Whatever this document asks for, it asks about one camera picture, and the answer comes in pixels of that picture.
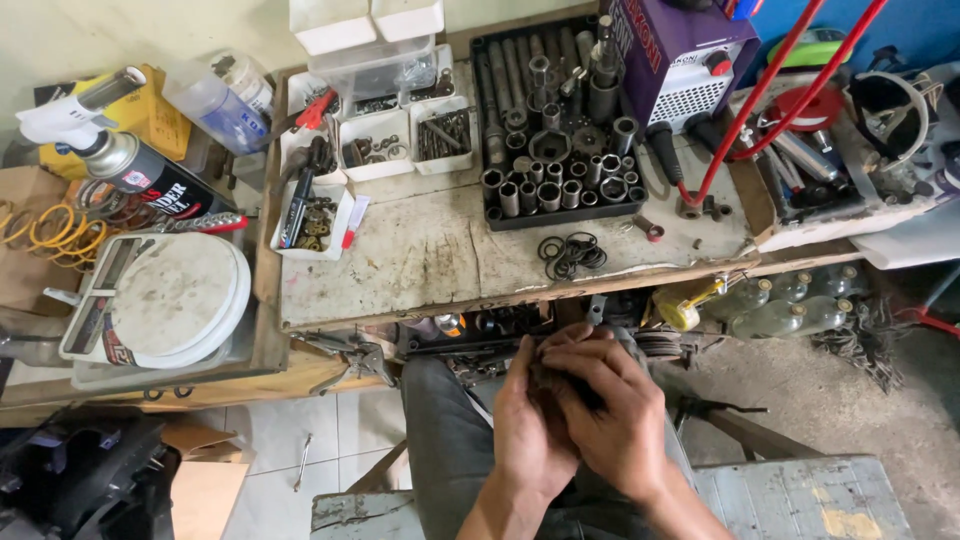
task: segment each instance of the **person's left hand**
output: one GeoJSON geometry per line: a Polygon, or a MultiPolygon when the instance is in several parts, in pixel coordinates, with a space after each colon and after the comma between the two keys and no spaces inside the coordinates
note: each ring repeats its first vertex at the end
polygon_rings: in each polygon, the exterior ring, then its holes
{"type": "Polygon", "coordinates": [[[493,404],[493,472],[508,489],[539,497],[545,509],[580,459],[550,391],[530,388],[535,349],[533,338],[523,336],[493,404]]]}

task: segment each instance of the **concrete floor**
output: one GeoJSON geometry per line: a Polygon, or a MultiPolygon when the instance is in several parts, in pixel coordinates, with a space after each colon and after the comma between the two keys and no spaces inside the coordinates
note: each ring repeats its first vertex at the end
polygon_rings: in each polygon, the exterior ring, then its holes
{"type": "MultiPolygon", "coordinates": [[[[699,356],[698,368],[654,366],[668,395],[767,406],[752,415],[825,454],[880,458],[917,539],[960,539],[960,343],[914,331],[898,344],[906,387],[885,395],[863,372],[815,351],[806,339],[730,340],[699,356]]],[[[694,465],[743,461],[739,445],[713,426],[687,423],[694,465]]]]}

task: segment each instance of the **white work surface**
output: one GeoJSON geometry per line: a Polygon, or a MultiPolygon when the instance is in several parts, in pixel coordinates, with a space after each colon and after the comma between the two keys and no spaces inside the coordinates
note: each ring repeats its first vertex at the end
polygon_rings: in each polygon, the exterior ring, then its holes
{"type": "MultiPolygon", "coordinates": [[[[456,75],[467,81],[458,88],[474,103],[468,64],[458,62],[456,75]]],[[[674,138],[687,185],[695,187],[707,170],[710,154],[674,138]]],[[[638,166],[649,200],[642,213],[662,225],[666,235],[657,244],[638,229],[622,231],[629,216],[493,233],[484,220],[479,177],[480,157],[470,170],[423,177],[410,173],[352,184],[372,203],[349,250],[339,261],[284,258],[280,317],[288,330],[310,329],[334,321],[393,313],[396,319],[418,316],[421,308],[460,305],[462,311],[501,304],[503,297],[536,291],[536,300],[584,294],[577,287],[590,280],[656,267],[687,267],[698,260],[729,259],[754,248],[740,200],[726,165],[710,194],[716,204],[733,208],[733,216],[715,223],[676,214],[679,193],[669,187],[660,165],[647,148],[637,146],[638,166]],[[566,237],[583,231],[596,235],[607,252],[597,270],[579,269],[573,282],[553,283],[543,273],[537,247],[547,236],[566,237]],[[693,243],[702,238],[700,249],[693,243]]]]}

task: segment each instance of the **tube of glue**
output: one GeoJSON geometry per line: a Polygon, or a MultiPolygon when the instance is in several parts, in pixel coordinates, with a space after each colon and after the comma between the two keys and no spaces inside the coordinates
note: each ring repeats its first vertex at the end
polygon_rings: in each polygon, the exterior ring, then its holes
{"type": "Polygon", "coordinates": [[[350,221],[347,223],[347,232],[344,233],[344,249],[349,249],[353,243],[353,237],[356,235],[357,228],[360,227],[360,221],[363,220],[363,214],[367,212],[367,205],[370,203],[370,197],[367,195],[357,195],[356,203],[353,204],[353,211],[350,213],[350,221]]]}

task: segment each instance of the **black socket organizer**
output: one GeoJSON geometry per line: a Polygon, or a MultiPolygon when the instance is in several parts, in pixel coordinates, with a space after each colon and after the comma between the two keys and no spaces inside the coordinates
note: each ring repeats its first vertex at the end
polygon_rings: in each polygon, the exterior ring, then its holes
{"type": "MultiPolygon", "coordinates": [[[[590,30],[594,35],[594,39],[596,39],[598,20],[599,20],[598,14],[592,14],[592,15],[581,16],[581,17],[573,17],[573,18],[553,21],[553,22],[544,23],[544,24],[535,25],[535,26],[517,28],[517,29],[509,30],[506,32],[488,34],[482,37],[475,37],[470,41],[470,64],[473,66],[474,92],[476,97],[476,103],[479,109],[479,113],[477,114],[477,119],[479,122],[479,128],[480,128],[480,134],[481,134],[480,147],[481,147],[481,155],[483,157],[485,171],[488,168],[490,168],[490,156],[488,156],[486,144],[484,144],[484,141],[486,140],[485,131],[487,128],[486,126],[487,115],[485,114],[483,109],[484,101],[483,101],[482,89],[481,89],[482,84],[481,84],[481,76],[480,76],[480,66],[476,59],[476,56],[479,53],[486,53],[488,51],[489,45],[493,42],[500,42],[505,38],[512,38],[514,40],[520,37],[529,38],[529,36],[532,34],[538,34],[540,35],[541,38],[543,38],[548,31],[558,33],[560,29],[564,26],[570,27],[574,35],[580,32],[583,32],[584,30],[590,30]]],[[[522,70],[528,69],[527,66],[521,66],[520,68],[522,70]]],[[[585,95],[584,95],[585,103],[583,107],[584,113],[586,113],[586,110],[587,110],[588,94],[589,94],[589,91],[588,91],[588,84],[587,84],[585,85],[585,95]]],[[[589,124],[589,120],[587,119],[586,115],[582,116],[580,119],[571,118],[572,105],[568,99],[560,98],[558,101],[558,104],[562,107],[564,112],[563,114],[564,122],[562,125],[562,131],[567,135],[572,136],[574,130],[580,126],[592,125],[592,124],[589,124]]],[[[623,115],[622,105],[623,105],[622,103],[618,104],[617,113],[612,116],[612,121],[623,115]]],[[[532,118],[528,118],[528,123],[533,124],[535,123],[535,121],[532,118]]],[[[608,137],[607,144],[604,145],[601,156],[608,154],[610,150],[609,137],[612,129],[611,123],[608,123],[607,125],[604,125],[604,126],[597,126],[603,129],[608,137]]],[[[526,132],[528,142],[535,133],[536,131],[533,131],[532,129],[528,128],[526,132]]],[[[491,231],[501,232],[501,231],[516,231],[520,229],[529,229],[532,227],[546,227],[550,225],[561,225],[563,223],[575,223],[578,221],[588,221],[591,219],[601,219],[605,217],[633,215],[638,210],[640,210],[640,207],[643,206],[643,203],[647,201],[648,194],[647,194],[647,188],[643,180],[643,177],[640,176],[639,160],[636,158],[636,155],[634,154],[633,147],[631,148],[630,152],[627,155],[634,158],[634,161],[635,161],[634,172],[636,172],[639,176],[639,182],[637,182],[635,186],[630,186],[630,187],[639,187],[643,190],[642,197],[639,197],[636,200],[631,200],[629,197],[627,197],[622,203],[603,204],[602,201],[599,201],[597,205],[593,207],[585,207],[583,205],[580,205],[575,209],[565,209],[563,207],[560,207],[559,209],[552,212],[544,212],[542,211],[542,209],[538,209],[537,213],[533,215],[524,215],[523,213],[521,213],[516,217],[504,217],[502,215],[502,209],[500,208],[498,200],[497,201],[484,200],[484,218],[487,220],[487,224],[490,226],[491,231]]],[[[569,173],[569,168],[573,162],[581,161],[584,164],[586,164],[590,158],[591,156],[584,156],[584,155],[580,155],[576,151],[571,151],[569,156],[562,161],[562,165],[564,167],[564,179],[568,180],[572,178],[569,173]]],[[[508,158],[506,170],[503,171],[504,176],[508,175],[511,172],[511,170],[513,170],[513,161],[508,158]]],[[[626,171],[621,171],[618,176],[622,177],[625,172],[626,171]]]]}

